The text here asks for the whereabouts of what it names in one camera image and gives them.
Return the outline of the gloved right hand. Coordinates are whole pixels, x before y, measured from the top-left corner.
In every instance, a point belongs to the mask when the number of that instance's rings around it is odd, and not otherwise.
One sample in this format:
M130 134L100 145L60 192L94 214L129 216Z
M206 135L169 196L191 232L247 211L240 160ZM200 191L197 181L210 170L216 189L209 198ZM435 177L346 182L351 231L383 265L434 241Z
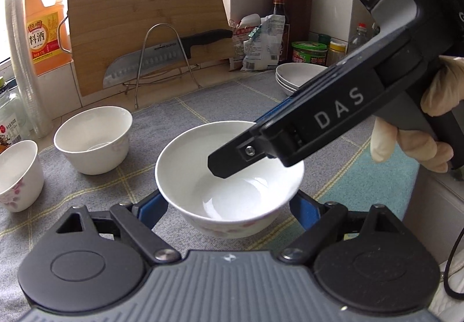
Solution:
M463 100L463 58L442 56L440 60L444 69L435 76L421 100L422 110L432 117L450 112ZM405 155L435 173L446 173L454 155L452 146L434 140L428 133L398 129L377 117L370 139L372 160L385 162L395 146L400 146Z

